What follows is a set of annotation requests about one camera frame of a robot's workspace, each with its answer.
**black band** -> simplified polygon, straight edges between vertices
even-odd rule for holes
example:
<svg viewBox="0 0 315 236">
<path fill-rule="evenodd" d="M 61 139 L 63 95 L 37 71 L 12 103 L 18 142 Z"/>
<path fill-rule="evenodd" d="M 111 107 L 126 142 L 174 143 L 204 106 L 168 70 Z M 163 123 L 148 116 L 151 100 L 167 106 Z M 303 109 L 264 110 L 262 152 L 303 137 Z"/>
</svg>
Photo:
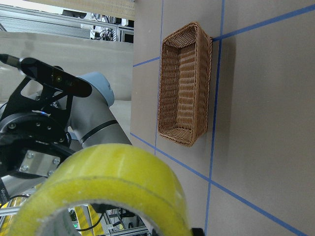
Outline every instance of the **black band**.
<svg viewBox="0 0 315 236">
<path fill-rule="evenodd" d="M 84 135 L 82 139 L 80 140 L 80 142 L 83 144 L 90 136 L 92 136 L 93 134 L 97 133 L 99 130 L 106 128 L 112 124 L 118 124 L 118 121 L 114 119 L 114 120 L 107 121 L 103 124 L 100 124 L 98 127 L 95 127 L 94 129 L 89 131 L 86 135 Z"/>
<path fill-rule="evenodd" d="M 8 194 L 8 191 L 6 190 L 6 187 L 0 178 L 0 203 L 3 205 L 7 203 L 10 200 L 10 196 Z"/>
</svg>

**bolt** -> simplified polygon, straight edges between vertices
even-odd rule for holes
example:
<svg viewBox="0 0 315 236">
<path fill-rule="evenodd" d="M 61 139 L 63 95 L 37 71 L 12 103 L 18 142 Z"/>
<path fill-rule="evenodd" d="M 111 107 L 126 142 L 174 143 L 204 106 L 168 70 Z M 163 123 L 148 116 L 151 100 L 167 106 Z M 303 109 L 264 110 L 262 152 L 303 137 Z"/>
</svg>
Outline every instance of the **bolt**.
<svg viewBox="0 0 315 236">
<path fill-rule="evenodd" d="M 16 128 L 16 124 L 15 123 L 10 123 L 8 125 L 9 129 L 15 129 Z"/>
<path fill-rule="evenodd" d="M 48 176 L 51 176 L 53 173 L 54 173 L 54 171 L 49 171 L 49 172 L 47 173 L 47 175 L 48 175 Z"/>
<path fill-rule="evenodd" d="M 59 159 L 59 158 L 55 158 L 55 159 L 53 160 L 53 163 L 54 163 L 55 165 L 58 165 L 58 164 L 60 163 L 60 159 Z"/>
<path fill-rule="evenodd" d="M 26 166 L 26 165 L 23 165 L 23 166 L 20 167 L 20 171 L 21 172 L 25 172 L 25 171 L 28 171 L 28 170 L 29 170 L 29 167 Z"/>
<path fill-rule="evenodd" d="M 56 78 L 56 81 L 57 81 L 58 83 L 60 83 L 62 80 L 63 80 L 63 78 L 62 78 L 61 76 L 58 76 L 58 77 Z"/>
<path fill-rule="evenodd" d="M 29 152 L 28 155 L 27 155 L 28 159 L 32 159 L 34 157 L 34 153 L 32 152 Z"/>
</svg>

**brown basket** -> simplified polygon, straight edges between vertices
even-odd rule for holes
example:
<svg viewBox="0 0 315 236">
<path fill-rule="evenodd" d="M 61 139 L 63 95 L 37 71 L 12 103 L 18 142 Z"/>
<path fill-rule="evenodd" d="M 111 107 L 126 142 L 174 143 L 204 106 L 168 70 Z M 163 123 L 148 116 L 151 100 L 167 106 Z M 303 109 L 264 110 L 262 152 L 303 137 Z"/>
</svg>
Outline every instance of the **brown basket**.
<svg viewBox="0 0 315 236">
<path fill-rule="evenodd" d="M 212 38 L 191 22 L 162 43 L 158 133 L 191 147 L 207 132 Z"/>
</svg>

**blue grid line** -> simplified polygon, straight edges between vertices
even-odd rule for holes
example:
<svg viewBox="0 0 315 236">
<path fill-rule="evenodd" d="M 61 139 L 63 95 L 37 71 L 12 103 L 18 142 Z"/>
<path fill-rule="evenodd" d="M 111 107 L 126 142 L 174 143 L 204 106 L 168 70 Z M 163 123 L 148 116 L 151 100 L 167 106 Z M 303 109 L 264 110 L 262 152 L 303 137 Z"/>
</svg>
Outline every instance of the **blue grid line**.
<svg viewBox="0 0 315 236">
<path fill-rule="evenodd" d="M 160 29 L 160 35 L 159 35 L 159 55 L 161 57 L 161 52 L 162 52 L 162 33 L 163 33 L 163 13 L 164 13 L 164 0 L 162 0 L 162 10 L 161 10 L 161 29 Z M 156 117 L 156 139 L 154 141 L 154 155 L 157 154 L 157 139 L 158 139 L 158 101 L 159 101 L 159 80 L 161 76 L 161 65 L 158 67 L 158 79 L 157 79 L 157 117 Z"/>
<path fill-rule="evenodd" d="M 222 0 L 220 35 L 223 34 L 224 8 L 225 8 L 225 0 Z M 208 221 L 209 221 L 211 179 L 212 179 L 212 168 L 213 168 L 213 155 L 214 155 L 214 148 L 215 148 L 217 106 L 218 106 L 218 93 L 219 93 L 220 68 L 221 68 L 221 53 L 222 53 L 222 40 L 219 41 L 219 55 L 218 55 L 218 64 L 217 64 L 217 79 L 216 79 L 215 103 L 214 103 L 214 110 L 213 110 L 212 139 L 211 139 L 210 168 L 209 168 L 209 180 L 210 181 L 208 183 L 208 195 L 207 195 L 206 217 L 205 217 L 205 235 L 207 235 Z"/>
<path fill-rule="evenodd" d="M 218 184 L 217 182 L 211 180 L 211 184 L 213 184 L 215 187 L 221 189 L 223 192 L 229 194 L 233 198 L 236 198 L 237 200 L 241 201 L 245 205 L 249 206 L 250 208 L 254 209 L 255 211 L 259 212 L 260 214 L 266 216 L 270 220 L 274 221 L 275 223 L 281 225 L 282 227 L 286 228 L 287 230 L 291 231 L 292 233 L 299 235 L 299 236 L 307 236 L 307 234 L 299 231 L 295 227 L 289 225 L 288 223 L 280 220 L 279 218 L 275 217 L 274 215 L 266 212 L 265 210 L 261 209 L 260 207 L 256 206 L 255 204 L 247 201 L 245 198 L 242 198 L 241 196 L 237 195 L 236 193 L 232 192 L 231 190 L 228 190 L 227 188 L 223 187 L 222 185 Z"/>
<path fill-rule="evenodd" d="M 151 148 L 153 148 L 155 151 L 163 154 L 164 156 L 168 157 L 169 159 L 171 159 L 172 161 L 176 162 L 177 164 L 181 165 L 182 167 L 186 168 L 187 170 L 191 171 L 192 173 L 194 173 L 195 175 L 199 176 L 200 178 L 204 179 L 205 181 L 209 181 L 209 178 L 204 176 L 203 174 L 199 173 L 198 171 L 194 170 L 192 167 L 186 165 L 185 163 L 177 160 L 176 158 L 172 157 L 171 155 L 167 154 L 166 152 L 162 151 L 161 149 L 149 144 L 148 142 L 144 141 L 143 139 L 141 139 L 140 137 L 138 137 L 137 135 L 130 133 L 130 135 L 134 136 L 135 138 L 137 138 L 138 140 L 140 140 L 141 142 L 145 143 L 146 145 L 150 146 Z"/>
<path fill-rule="evenodd" d="M 226 33 L 226 34 L 220 35 L 218 37 L 213 38 L 213 41 L 218 41 L 220 39 L 225 39 L 225 38 L 228 38 L 228 37 L 231 37 L 231 36 L 235 36 L 235 35 L 240 34 L 240 33 L 244 33 L 244 32 L 250 31 L 250 30 L 254 30 L 256 28 L 260 28 L 260 27 L 263 27 L 263 26 L 266 26 L 266 25 L 270 25 L 272 23 L 279 22 L 279 21 L 282 21 L 282 20 L 286 20 L 286 19 L 298 16 L 298 15 L 302 15 L 302 14 L 305 14 L 305 13 L 308 13 L 308 12 L 311 12 L 311 11 L 314 11 L 314 10 L 315 10 L 315 4 L 307 6 L 307 7 L 304 7 L 304 8 L 301 8 L 301 9 L 298 9 L 298 10 L 295 10 L 295 11 L 291 11 L 289 13 L 286 13 L 286 14 L 283 14 L 283 15 L 280 15 L 280 16 L 277 16 L 277 17 L 274 17 L 274 18 L 271 18 L 271 19 L 268 19 L 268 20 L 265 20 L 265 21 L 262 21 L 262 22 L 259 22 L 259 23 L 256 23 L 256 24 L 253 24 L 251 26 L 247 26 L 247 27 L 244 27 L 244 28 L 232 31 L 230 33 Z"/>
<path fill-rule="evenodd" d="M 138 64 L 136 64 L 136 65 L 133 65 L 132 67 L 137 67 L 137 66 L 140 66 L 140 65 L 143 65 L 143 64 L 146 64 L 146 63 L 155 61 L 155 60 L 159 60 L 159 57 L 157 57 L 157 58 L 152 58 L 152 59 L 150 59 L 150 60 L 146 60 L 146 61 L 140 62 L 140 63 L 138 63 Z"/>
</svg>

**yellow roll of tape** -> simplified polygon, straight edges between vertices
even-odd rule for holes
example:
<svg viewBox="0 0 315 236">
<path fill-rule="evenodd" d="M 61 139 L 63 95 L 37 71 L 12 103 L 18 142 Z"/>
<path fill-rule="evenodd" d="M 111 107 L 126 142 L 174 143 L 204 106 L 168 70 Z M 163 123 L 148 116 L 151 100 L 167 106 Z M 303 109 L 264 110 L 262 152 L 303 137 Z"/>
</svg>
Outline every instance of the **yellow roll of tape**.
<svg viewBox="0 0 315 236">
<path fill-rule="evenodd" d="M 83 203 L 126 208 L 148 220 L 160 236 L 192 236 L 173 171 L 154 155 L 123 144 L 96 145 L 69 157 L 21 207 L 9 236 L 79 236 L 65 225 L 69 220 L 62 212 Z"/>
</svg>

